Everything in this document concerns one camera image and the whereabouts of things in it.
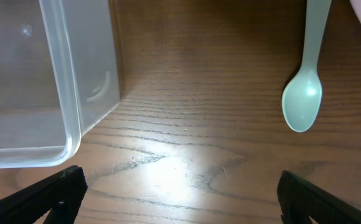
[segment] wood grain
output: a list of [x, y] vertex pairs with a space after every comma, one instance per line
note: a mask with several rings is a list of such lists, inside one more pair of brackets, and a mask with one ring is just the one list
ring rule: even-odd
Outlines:
[[295, 133], [281, 112], [305, 5], [115, 1], [119, 107], [65, 164], [1, 169], [0, 198], [77, 164], [89, 184], [77, 223], [281, 223], [287, 169], [361, 209], [361, 25], [348, 1], [329, 14], [314, 126]]

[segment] spoon handle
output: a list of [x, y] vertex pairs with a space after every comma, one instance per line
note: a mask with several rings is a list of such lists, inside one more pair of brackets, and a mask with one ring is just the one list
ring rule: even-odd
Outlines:
[[307, 0], [302, 67], [317, 69], [320, 48], [331, 0]]

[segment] spoon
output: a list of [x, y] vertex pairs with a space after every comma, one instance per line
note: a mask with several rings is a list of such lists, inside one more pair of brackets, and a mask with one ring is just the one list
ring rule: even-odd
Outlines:
[[283, 91], [281, 106], [288, 126], [296, 132], [308, 130], [322, 101], [317, 62], [331, 0], [307, 0], [304, 53], [301, 68]]

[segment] table top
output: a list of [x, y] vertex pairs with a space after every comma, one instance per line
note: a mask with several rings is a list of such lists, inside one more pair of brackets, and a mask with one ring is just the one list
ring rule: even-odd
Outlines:
[[76, 223], [281, 223], [276, 187], [291, 170], [361, 209], [361, 25], [348, 1], [332, 3], [306, 133], [281, 112], [304, 1], [111, 3], [120, 105], [66, 163], [0, 169], [0, 198], [76, 164], [89, 185]]

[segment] brown wooden surface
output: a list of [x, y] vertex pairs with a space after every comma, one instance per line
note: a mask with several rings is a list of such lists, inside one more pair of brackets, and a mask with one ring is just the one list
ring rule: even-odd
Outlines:
[[333, 0], [306, 133], [281, 112], [305, 1], [117, 0], [116, 12], [119, 107], [65, 164], [1, 169], [0, 198], [77, 164], [89, 184], [77, 223], [281, 223], [287, 169], [361, 209], [361, 25], [348, 1]]

